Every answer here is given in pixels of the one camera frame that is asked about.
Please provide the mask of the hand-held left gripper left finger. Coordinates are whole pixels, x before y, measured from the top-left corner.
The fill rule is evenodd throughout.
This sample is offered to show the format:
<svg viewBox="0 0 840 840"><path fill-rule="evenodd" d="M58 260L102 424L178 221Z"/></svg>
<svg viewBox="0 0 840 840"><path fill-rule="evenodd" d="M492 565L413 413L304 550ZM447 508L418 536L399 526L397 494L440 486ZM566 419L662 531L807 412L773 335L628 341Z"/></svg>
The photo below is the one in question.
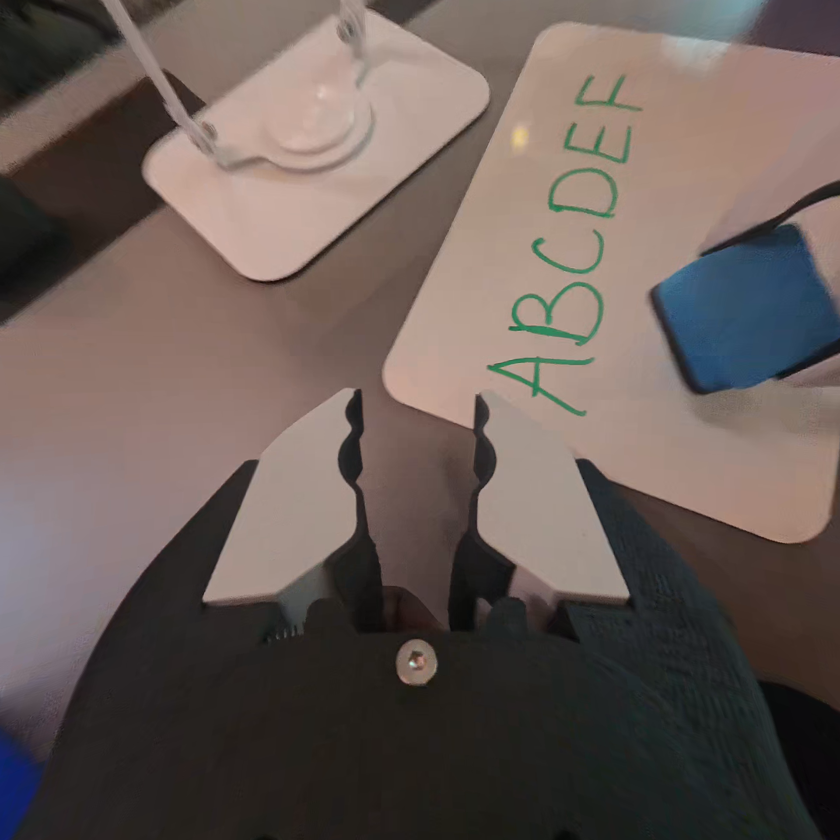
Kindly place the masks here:
<svg viewBox="0 0 840 840"><path fill-rule="evenodd" d="M302 628L310 604L339 600L361 631L382 628L382 567L362 472L362 392L344 388L259 457L204 592L208 606L273 603Z"/></svg>

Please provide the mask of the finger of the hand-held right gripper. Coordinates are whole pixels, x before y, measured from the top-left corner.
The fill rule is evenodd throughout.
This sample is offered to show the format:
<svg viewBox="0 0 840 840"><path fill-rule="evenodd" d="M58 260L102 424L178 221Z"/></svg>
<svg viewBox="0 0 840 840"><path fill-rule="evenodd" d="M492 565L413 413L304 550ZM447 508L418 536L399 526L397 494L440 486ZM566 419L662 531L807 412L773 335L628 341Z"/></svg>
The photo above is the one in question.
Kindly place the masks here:
<svg viewBox="0 0 840 840"><path fill-rule="evenodd" d="M778 373L774 379L786 386L821 389L839 386L839 346L827 345L805 360Z"/></svg>
<svg viewBox="0 0 840 840"><path fill-rule="evenodd" d="M839 194L839 124L809 122L748 181L703 240L704 256L765 235Z"/></svg>

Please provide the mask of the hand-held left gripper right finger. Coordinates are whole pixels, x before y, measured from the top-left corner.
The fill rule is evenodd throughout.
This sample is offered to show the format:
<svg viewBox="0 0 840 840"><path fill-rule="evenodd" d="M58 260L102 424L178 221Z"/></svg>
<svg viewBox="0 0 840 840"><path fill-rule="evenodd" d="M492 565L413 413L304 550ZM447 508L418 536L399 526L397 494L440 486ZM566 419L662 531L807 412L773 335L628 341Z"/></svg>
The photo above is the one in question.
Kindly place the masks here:
<svg viewBox="0 0 840 840"><path fill-rule="evenodd" d="M561 607L624 608L631 594L574 454L494 392L476 395L477 486L449 583L449 628L472 631L508 597L544 631Z"/></svg>

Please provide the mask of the blue whiteboard eraser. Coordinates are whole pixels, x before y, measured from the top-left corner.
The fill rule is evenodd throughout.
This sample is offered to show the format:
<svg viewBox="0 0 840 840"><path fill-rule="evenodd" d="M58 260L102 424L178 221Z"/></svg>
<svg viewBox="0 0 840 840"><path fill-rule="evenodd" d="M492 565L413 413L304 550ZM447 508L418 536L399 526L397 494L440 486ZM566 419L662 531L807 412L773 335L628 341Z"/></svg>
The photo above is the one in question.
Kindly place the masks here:
<svg viewBox="0 0 840 840"><path fill-rule="evenodd" d="M797 224L699 257L649 298L696 395L780 380L838 349L838 306Z"/></svg>

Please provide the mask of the white whiteboard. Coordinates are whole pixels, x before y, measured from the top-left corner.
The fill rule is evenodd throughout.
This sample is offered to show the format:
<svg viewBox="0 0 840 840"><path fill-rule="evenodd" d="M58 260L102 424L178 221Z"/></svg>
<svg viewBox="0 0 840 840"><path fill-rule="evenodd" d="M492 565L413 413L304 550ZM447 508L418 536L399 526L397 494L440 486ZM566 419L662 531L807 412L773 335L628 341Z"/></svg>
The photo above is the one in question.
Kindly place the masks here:
<svg viewBox="0 0 840 840"><path fill-rule="evenodd" d="M625 487L778 543L833 515L838 393L692 395L648 292L838 105L838 58L557 24L536 39L388 354L398 402L491 390Z"/></svg>

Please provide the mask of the small blue blurred object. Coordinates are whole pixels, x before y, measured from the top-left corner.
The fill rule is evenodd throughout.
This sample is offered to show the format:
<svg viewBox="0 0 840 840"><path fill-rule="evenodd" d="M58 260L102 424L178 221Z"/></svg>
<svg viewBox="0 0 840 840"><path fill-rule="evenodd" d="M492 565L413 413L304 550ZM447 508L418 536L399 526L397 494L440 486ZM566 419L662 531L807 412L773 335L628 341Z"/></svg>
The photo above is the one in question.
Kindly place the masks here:
<svg viewBox="0 0 840 840"><path fill-rule="evenodd" d="M1 838L14 836L38 789L41 767L1 730Z"/></svg>

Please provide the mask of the white table sign stand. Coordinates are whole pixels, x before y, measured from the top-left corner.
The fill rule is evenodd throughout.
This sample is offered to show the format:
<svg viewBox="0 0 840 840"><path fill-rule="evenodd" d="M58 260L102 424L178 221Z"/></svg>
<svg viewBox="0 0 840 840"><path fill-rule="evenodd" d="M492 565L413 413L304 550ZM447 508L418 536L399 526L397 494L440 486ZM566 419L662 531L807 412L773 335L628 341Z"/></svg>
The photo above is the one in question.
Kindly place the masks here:
<svg viewBox="0 0 840 840"><path fill-rule="evenodd" d="M175 129L145 183L240 276L296 275L487 109L487 80L365 2L191 115L122 2L103 2Z"/></svg>

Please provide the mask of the black boxy object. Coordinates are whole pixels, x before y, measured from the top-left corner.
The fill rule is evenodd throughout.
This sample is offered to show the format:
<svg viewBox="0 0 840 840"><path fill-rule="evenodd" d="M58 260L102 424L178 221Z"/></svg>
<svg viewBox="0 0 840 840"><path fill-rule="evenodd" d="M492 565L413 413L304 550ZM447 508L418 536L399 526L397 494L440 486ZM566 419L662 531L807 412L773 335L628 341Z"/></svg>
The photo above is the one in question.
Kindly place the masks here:
<svg viewBox="0 0 840 840"><path fill-rule="evenodd" d="M1 177L1 290L17 285L28 268L61 237L60 225L11 180Z"/></svg>

